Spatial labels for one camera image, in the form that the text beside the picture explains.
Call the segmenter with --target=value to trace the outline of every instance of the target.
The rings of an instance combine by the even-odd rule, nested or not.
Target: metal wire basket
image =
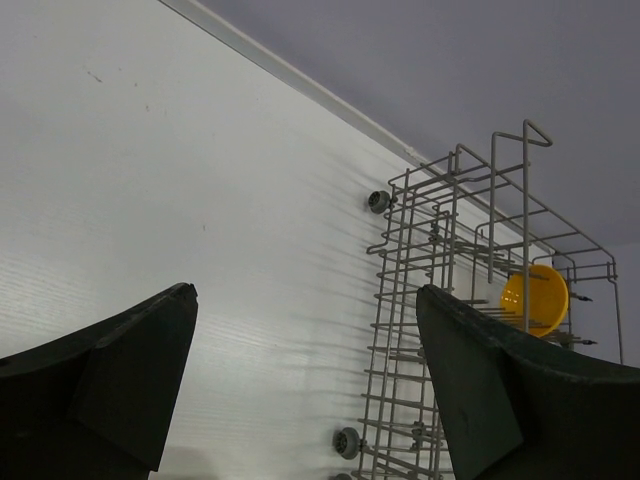
[[[499,140],[520,144],[522,161],[497,169]],[[386,228],[383,242],[367,249],[367,254],[380,257],[382,268],[374,295],[378,308],[371,324],[373,342],[368,347],[371,364],[362,394],[365,410],[358,419],[362,436],[358,468],[352,472],[355,478],[455,478],[415,320],[415,294],[425,283],[529,331],[536,326],[536,319],[529,316],[529,265],[553,264],[574,300],[584,300],[573,293],[581,282],[608,282],[613,291],[612,328],[617,329],[623,362],[614,257],[529,193],[530,149],[551,145],[548,135],[525,120],[521,135],[492,135],[489,160],[458,144],[446,156],[389,180],[388,192],[371,195],[369,206],[374,213],[383,213]],[[510,178],[514,172],[521,173],[521,182]],[[508,189],[522,199],[514,214],[496,208],[496,192]],[[536,235],[530,227],[533,218],[559,227]],[[584,247],[567,249],[567,239]],[[499,304],[500,292],[514,274],[524,279],[521,316]],[[564,348],[588,344],[590,340],[573,334],[572,322],[570,308],[560,327],[544,338]]]

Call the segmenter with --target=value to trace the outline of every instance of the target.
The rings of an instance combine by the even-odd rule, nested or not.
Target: dishwasher rack
[[[504,141],[521,145],[522,160],[499,170],[497,146]],[[572,302],[585,300],[574,293],[581,282],[608,282],[615,309],[612,327],[617,328],[623,363],[614,257],[529,193],[530,150],[551,145],[548,135],[525,120],[519,135],[492,135],[489,160],[458,144],[446,156],[389,180],[388,192],[370,196],[369,206],[383,213],[386,229],[383,242],[367,249],[367,254],[380,257],[382,268],[374,295],[377,314],[371,324],[367,390],[362,394],[365,411],[358,419],[359,463],[351,473],[355,478],[455,478],[415,319],[415,294],[425,283],[528,331],[536,326],[529,318],[529,265],[553,264],[563,274]],[[509,176],[515,172],[521,173],[521,182]],[[509,189],[522,199],[515,214],[496,208],[497,192]],[[483,212],[484,218],[466,214],[470,208]],[[533,219],[559,227],[536,235]],[[567,239],[579,247],[567,248]],[[514,273],[523,274],[522,317],[499,306],[502,287]],[[570,308],[561,326],[544,338],[570,349],[575,343],[592,343],[573,334],[573,322]]]

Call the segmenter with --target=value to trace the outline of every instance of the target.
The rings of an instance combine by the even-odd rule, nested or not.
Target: yellow cup
[[[529,333],[544,337],[562,323],[569,308],[569,289],[560,275],[546,265],[529,267]],[[524,314],[524,276],[512,275],[502,291],[500,306],[516,316]]]

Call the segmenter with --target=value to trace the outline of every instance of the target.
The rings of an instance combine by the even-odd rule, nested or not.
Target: rack wheel
[[[343,428],[336,434],[333,447],[336,449],[336,452],[342,455],[342,458],[353,460],[360,452],[360,435],[358,435],[355,428]]]
[[[369,201],[367,203],[369,204],[369,208],[373,213],[375,213],[376,215],[380,215],[394,202],[391,198],[391,195],[389,195],[389,192],[380,190],[369,195]]]

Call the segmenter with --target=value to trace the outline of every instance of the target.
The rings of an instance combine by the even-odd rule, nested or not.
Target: gray roller wheel
[[[388,192],[380,190],[379,192],[373,192],[369,195],[369,201],[367,203],[373,213],[380,215],[391,206],[393,200]]]
[[[353,460],[360,453],[360,435],[355,428],[346,427],[336,433],[333,447],[342,458]]]

